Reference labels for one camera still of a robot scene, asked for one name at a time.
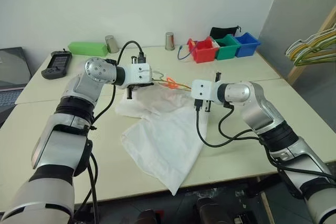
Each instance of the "laptop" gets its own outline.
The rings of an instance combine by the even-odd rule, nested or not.
[[[0,126],[15,107],[31,75],[22,47],[0,49]]]

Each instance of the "blue wire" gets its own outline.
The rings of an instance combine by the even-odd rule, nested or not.
[[[182,49],[182,45],[180,46],[180,48],[179,48],[179,52],[177,53],[177,58],[179,59],[179,60],[183,60],[183,59],[185,59],[185,58],[187,58],[195,49],[196,49],[196,47],[197,47],[197,43],[198,42],[196,42],[196,44],[195,44],[195,46],[194,46],[194,48],[189,52],[189,54],[187,54],[186,56],[184,56],[184,57],[182,57],[182,58],[180,58],[179,56],[180,56],[180,51],[181,51],[181,49]]]

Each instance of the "white cloth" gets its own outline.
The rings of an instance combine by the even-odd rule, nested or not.
[[[147,174],[176,194],[193,167],[203,143],[196,131],[196,111],[190,93],[160,85],[126,94],[116,107],[121,115],[142,118],[122,133],[125,150]],[[200,112],[199,130],[206,137],[208,113]]]

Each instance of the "table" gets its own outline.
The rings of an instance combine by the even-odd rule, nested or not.
[[[270,67],[258,53],[249,57],[220,61],[216,60],[196,64],[192,60],[192,57],[180,62],[177,59],[177,49],[174,51],[167,51],[164,47],[149,47],[144,48],[143,51],[147,56],[147,63],[151,65],[152,70],[160,71],[161,73],[173,78],[176,82],[182,82],[188,85],[191,85],[192,81],[195,79],[214,80],[217,71],[222,72],[222,80],[227,82],[237,82],[240,80],[257,81],[280,78],[272,67]],[[125,49],[120,64],[130,64],[131,56],[137,55],[138,53],[139,50],[136,48]],[[180,55],[183,56],[186,54],[187,47],[185,46],[181,50]],[[40,74],[40,72],[47,67],[50,61],[50,57],[47,57],[16,100],[16,104],[59,100],[69,80],[76,76],[78,71],[82,71],[83,64],[90,57],[91,56],[74,55],[70,62],[67,76],[56,80],[44,79]],[[107,57],[117,60],[118,54],[109,54]],[[122,92],[122,90],[117,89],[117,94]],[[112,86],[105,85],[101,91],[101,95],[111,94]]]
[[[257,81],[264,87],[265,95],[324,162],[335,160],[336,134],[283,79]],[[115,102],[122,95],[116,95]],[[102,96],[95,108],[100,112],[110,101]],[[7,209],[21,184],[32,174],[30,156],[47,118],[55,111],[58,101],[19,104],[0,130],[0,211]],[[223,141],[217,130],[219,119],[228,112],[215,104],[209,116],[207,140]],[[93,140],[93,153],[99,164],[97,181],[98,200],[166,190],[156,178],[142,172],[123,149],[120,136],[138,119],[116,115],[113,107],[98,121],[96,131],[89,134]],[[236,110],[223,124],[228,135],[247,129]],[[227,180],[269,174],[275,172],[257,141],[236,141],[222,148],[204,146],[194,167],[182,187],[223,182]],[[74,179],[75,203],[80,203],[88,192],[89,178],[86,172]]]

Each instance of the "green bin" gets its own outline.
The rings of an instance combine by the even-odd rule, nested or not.
[[[231,34],[226,35],[223,39],[215,40],[220,48],[216,53],[217,60],[226,60],[234,58],[240,43]]]

